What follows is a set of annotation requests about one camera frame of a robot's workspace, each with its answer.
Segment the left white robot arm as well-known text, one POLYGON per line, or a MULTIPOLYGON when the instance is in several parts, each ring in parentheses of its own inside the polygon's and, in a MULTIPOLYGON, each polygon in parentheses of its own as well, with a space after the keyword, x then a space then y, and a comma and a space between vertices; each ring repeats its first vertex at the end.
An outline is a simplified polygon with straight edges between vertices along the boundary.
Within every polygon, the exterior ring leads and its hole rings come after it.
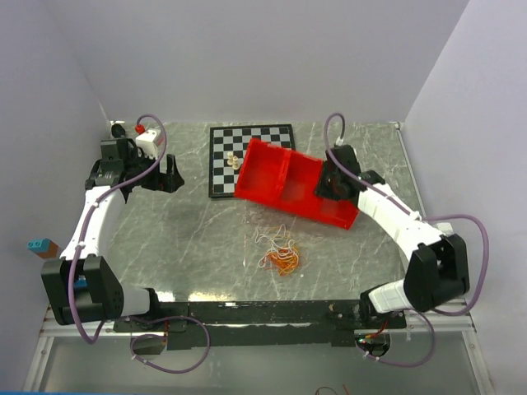
POLYGON ((175 157, 162 136, 104 140, 101 158, 85 182, 77 228, 58 258, 44 264, 41 278, 58 324, 89 323, 133 316, 143 330, 159 327, 162 310, 151 288, 122 285, 106 262, 120 212, 133 188, 173 193, 184 185, 175 157))

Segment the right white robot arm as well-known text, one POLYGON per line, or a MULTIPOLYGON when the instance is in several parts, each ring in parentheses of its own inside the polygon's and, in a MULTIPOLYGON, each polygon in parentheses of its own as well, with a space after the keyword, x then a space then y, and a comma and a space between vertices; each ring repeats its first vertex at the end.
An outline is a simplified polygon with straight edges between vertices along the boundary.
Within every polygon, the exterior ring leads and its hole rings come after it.
POLYGON ((427 312, 469 291, 467 248, 459 235, 426 223, 378 173, 362 171, 351 146, 335 146, 325 155, 316 195, 350 202, 408 260, 403 279, 361 293, 359 317, 364 325, 377 328, 388 314, 404 309, 427 312))

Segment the red three-compartment bin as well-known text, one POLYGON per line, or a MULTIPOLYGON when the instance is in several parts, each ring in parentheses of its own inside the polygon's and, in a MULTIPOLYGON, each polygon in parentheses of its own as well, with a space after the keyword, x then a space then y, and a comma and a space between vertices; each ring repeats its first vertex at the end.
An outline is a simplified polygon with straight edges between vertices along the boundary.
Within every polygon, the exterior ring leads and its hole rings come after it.
POLYGON ((312 221, 350 229, 358 209, 349 201, 315 194, 323 161, 298 151, 250 140, 234 196, 312 221))

